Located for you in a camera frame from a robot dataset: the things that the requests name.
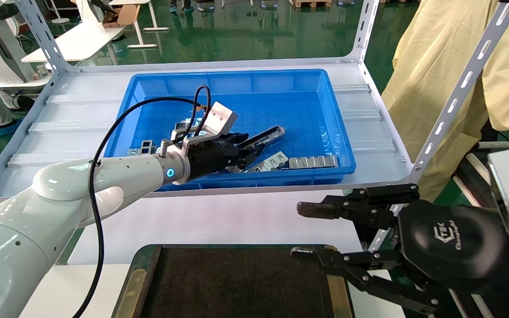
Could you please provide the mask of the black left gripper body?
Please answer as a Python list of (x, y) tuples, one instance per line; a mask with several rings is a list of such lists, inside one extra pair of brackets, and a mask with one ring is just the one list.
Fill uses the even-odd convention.
[(190, 163), (189, 181), (234, 165), (239, 158), (237, 136), (224, 136), (192, 145), (186, 157)]

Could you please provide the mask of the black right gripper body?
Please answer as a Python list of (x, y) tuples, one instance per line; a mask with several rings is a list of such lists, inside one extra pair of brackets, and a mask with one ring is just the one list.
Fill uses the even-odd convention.
[(509, 236), (497, 211), (415, 201), (398, 215), (406, 267), (440, 287), (509, 296)]

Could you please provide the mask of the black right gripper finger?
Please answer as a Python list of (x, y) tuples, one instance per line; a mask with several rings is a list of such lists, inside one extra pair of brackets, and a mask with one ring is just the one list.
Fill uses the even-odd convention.
[(406, 309), (430, 315), (440, 305), (438, 298), (426, 291), (369, 273), (403, 265), (403, 257), (397, 251), (341, 253), (333, 247), (297, 246), (291, 248), (290, 255), (315, 262), (325, 275), (341, 276), (357, 290)]
[(396, 204), (408, 204), (420, 197), (418, 185), (386, 185), (353, 189), (345, 196), (327, 195), (323, 201), (299, 202), (299, 215), (312, 219), (346, 219), (373, 229), (387, 230), (397, 224), (397, 217), (390, 211)]

